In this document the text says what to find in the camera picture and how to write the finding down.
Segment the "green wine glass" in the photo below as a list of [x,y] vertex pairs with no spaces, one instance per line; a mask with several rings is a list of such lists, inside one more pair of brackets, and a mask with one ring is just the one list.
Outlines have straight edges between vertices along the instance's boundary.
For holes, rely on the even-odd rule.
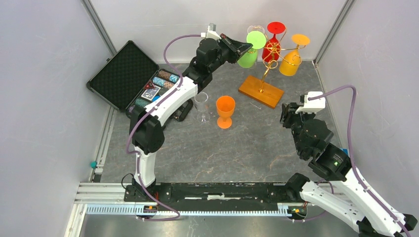
[[247,35],[247,43],[251,43],[252,47],[238,60],[238,64],[242,68],[251,68],[257,61],[258,50],[262,49],[266,44],[266,36],[260,31],[251,31]]

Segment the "orange wine glass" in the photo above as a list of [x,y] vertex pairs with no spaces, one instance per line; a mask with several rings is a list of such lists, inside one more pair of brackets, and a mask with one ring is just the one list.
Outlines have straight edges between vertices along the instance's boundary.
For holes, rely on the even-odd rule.
[[216,109],[219,115],[217,125],[222,129],[228,129],[232,125],[231,116],[235,110],[235,100],[231,96],[221,96],[216,101]]

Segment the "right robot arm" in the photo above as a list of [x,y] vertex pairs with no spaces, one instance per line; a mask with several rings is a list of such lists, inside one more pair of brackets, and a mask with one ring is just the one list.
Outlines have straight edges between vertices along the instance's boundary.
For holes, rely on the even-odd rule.
[[300,159],[308,162],[315,174],[340,189],[349,201],[324,191],[306,176],[296,173],[286,183],[291,201],[300,199],[319,206],[349,225],[360,237],[400,237],[414,230],[418,220],[398,212],[355,175],[350,157],[331,143],[333,132],[313,113],[298,111],[297,103],[283,103],[280,123],[291,130]]

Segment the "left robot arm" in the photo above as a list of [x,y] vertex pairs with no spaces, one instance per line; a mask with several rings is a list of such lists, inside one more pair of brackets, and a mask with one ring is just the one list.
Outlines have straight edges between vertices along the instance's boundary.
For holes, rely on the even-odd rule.
[[167,119],[212,81],[213,72],[226,62],[237,63],[252,47],[252,43],[233,40],[225,34],[215,37],[206,34],[175,85],[151,104],[131,110],[126,153],[136,156],[133,185],[143,201],[155,199],[154,165],[157,151],[165,141],[163,125]]

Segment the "clear wine glass front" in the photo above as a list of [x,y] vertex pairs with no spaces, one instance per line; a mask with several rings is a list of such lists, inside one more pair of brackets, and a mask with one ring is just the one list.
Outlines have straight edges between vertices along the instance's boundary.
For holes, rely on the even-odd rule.
[[200,92],[194,96],[194,106],[197,109],[197,120],[203,123],[210,121],[208,95],[205,92]]

